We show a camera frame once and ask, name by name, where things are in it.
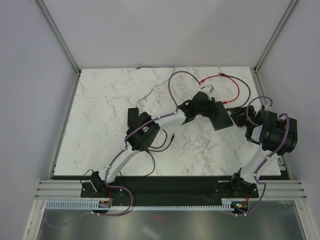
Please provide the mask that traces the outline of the black network switch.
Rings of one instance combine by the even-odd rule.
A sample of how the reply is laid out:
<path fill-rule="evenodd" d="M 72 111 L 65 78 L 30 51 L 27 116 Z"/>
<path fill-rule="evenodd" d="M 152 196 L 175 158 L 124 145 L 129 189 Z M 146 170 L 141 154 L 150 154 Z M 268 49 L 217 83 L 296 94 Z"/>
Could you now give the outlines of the black network switch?
<path fill-rule="evenodd" d="M 213 103 L 213 109 L 209 116 L 209 120 L 215 131 L 230 128 L 234 125 L 221 101 L 215 101 Z"/>

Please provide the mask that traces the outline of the black power adapter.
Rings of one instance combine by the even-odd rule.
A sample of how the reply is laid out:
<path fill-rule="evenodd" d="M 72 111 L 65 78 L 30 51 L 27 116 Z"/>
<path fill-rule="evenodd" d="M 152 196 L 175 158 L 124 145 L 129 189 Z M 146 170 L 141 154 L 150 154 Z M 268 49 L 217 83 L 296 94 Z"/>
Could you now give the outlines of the black power adapter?
<path fill-rule="evenodd" d="M 131 107 L 127 110 L 127 126 L 130 128 L 135 123 L 135 120 L 139 117 L 139 108 Z"/>

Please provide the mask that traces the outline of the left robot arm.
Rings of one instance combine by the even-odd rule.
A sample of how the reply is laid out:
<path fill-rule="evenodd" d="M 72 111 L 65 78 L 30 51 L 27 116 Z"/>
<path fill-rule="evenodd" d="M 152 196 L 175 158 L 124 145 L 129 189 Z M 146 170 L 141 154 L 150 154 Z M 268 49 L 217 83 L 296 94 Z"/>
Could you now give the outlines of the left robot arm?
<path fill-rule="evenodd" d="M 89 182 L 98 197 L 105 197 L 121 169 L 140 152 L 148 150 L 160 130 L 189 123 L 201 115 L 212 119 L 216 110 L 215 98 L 208 90 L 198 91 L 191 100 L 175 105 L 174 111 L 159 116 L 141 113 L 130 125 L 124 138 L 124 145 L 106 166 L 94 171 Z"/>

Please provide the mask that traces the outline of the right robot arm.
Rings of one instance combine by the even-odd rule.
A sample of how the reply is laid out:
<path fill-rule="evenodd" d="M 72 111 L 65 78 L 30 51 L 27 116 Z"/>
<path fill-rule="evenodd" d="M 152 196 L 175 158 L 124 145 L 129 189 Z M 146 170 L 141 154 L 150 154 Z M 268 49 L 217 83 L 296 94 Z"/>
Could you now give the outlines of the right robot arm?
<path fill-rule="evenodd" d="M 286 113 L 260 109 L 252 105 L 232 108 L 231 118 L 238 127 L 246 127 L 247 141 L 258 145 L 251 160 L 232 175 L 228 183 L 229 193 L 241 197 L 254 190 L 259 177 L 266 168 L 285 153 L 292 152 L 298 142 L 298 122 Z"/>

